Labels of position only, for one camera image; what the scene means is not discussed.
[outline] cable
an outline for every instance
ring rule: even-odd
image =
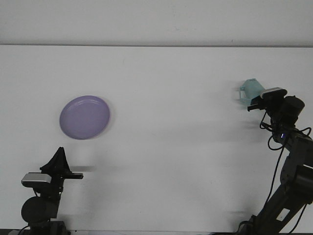
[[[38,194],[37,194],[37,192],[35,191],[35,189],[34,189],[34,188],[33,188],[33,190],[34,190],[34,193],[35,193],[36,197],[38,197]]]
[[[264,118],[265,118],[266,114],[267,114],[267,112],[265,111],[264,116],[263,116],[263,118],[262,118],[262,120],[260,122],[260,129],[265,129],[265,127],[262,126],[262,123],[264,121]]]
[[[29,227],[29,225],[27,225],[27,226],[25,226],[24,228],[22,228],[20,231],[19,231],[19,233],[18,233],[18,235],[21,235],[21,232],[22,231],[24,231],[26,228],[28,228]]]
[[[284,149],[285,149],[285,145],[282,145],[282,151],[280,151],[280,154],[279,154],[279,157],[278,157],[278,160],[277,160],[277,163],[276,163],[276,167],[275,167],[275,170],[274,170],[274,175],[273,175],[272,183],[271,183],[271,186],[270,186],[270,191],[269,191],[269,194],[268,194],[268,198],[266,199],[266,202],[265,202],[263,208],[265,208],[265,206],[268,203],[269,198],[270,198],[270,196],[272,194],[273,186],[274,186],[274,182],[275,182],[275,178],[276,178],[276,173],[277,173],[277,169],[278,169],[278,165],[279,165],[280,159],[281,159],[281,157],[283,155]]]
[[[309,130],[309,132],[306,134],[306,136],[309,136],[311,134],[311,131],[312,131],[312,128],[310,128],[310,127],[304,128],[303,130],[300,130],[300,132],[304,132],[306,130]]]
[[[284,148],[284,145],[282,145],[282,146],[280,146],[279,148],[272,148],[271,146],[270,146],[270,140],[273,138],[273,135],[271,135],[271,137],[269,138],[269,140],[268,140],[268,148],[270,149],[270,150],[273,150],[273,151],[276,151],[276,150],[280,150],[280,149],[282,149],[282,148]]]
[[[300,222],[300,220],[301,220],[301,217],[302,217],[302,215],[303,215],[303,212],[304,212],[305,208],[307,207],[307,205],[308,205],[308,204],[305,204],[305,205],[304,205],[304,207],[303,207],[303,209],[302,209],[302,211],[301,211],[301,213],[300,213],[300,215],[299,215],[299,218],[298,218],[298,220],[297,220],[297,222],[296,222],[294,228],[291,229],[291,231],[290,231],[289,233],[287,233],[286,235],[290,235],[290,234],[295,230],[295,228],[298,226],[298,224],[299,224],[299,222]]]

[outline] white table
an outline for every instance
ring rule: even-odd
[[[65,182],[58,219],[69,229],[235,230],[262,208],[278,158],[263,112],[248,113],[237,89],[249,78],[287,89],[306,103],[297,126],[310,126],[312,61],[312,48],[0,46],[0,227],[25,224],[33,191],[21,178],[63,146],[85,175]],[[73,140],[59,114],[86,94],[112,119]],[[312,216],[308,206],[296,232],[312,232]]]

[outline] robotic arm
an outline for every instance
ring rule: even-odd
[[[239,230],[240,235],[277,235],[302,207],[313,201],[313,140],[295,127],[304,103],[295,96],[284,97],[286,94],[281,88],[264,90],[247,108],[266,111],[270,124],[262,121],[260,127],[271,131],[271,138],[282,145],[275,150],[281,149],[282,155],[286,148],[290,153],[281,171],[281,185],[260,213]]]
[[[57,217],[64,180],[82,179],[84,176],[70,171],[62,147],[40,170],[41,173],[28,173],[22,179],[23,186],[33,188],[36,193],[22,207],[22,217],[30,227],[30,231],[24,234],[68,235],[70,232],[66,230],[63,221],[50,220]]]

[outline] plate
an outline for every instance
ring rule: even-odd
[[[69,102],[60,114],[60,127],[69,137],[86,140],[99,135],[108,125],[110,110],[104,100],[84,95]]]

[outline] teal cup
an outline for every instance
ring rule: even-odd
[[[264,87],[255,78],[248,79],[239,89],[239,99],[243,104],[249,106],[251,100],[264,90]]]

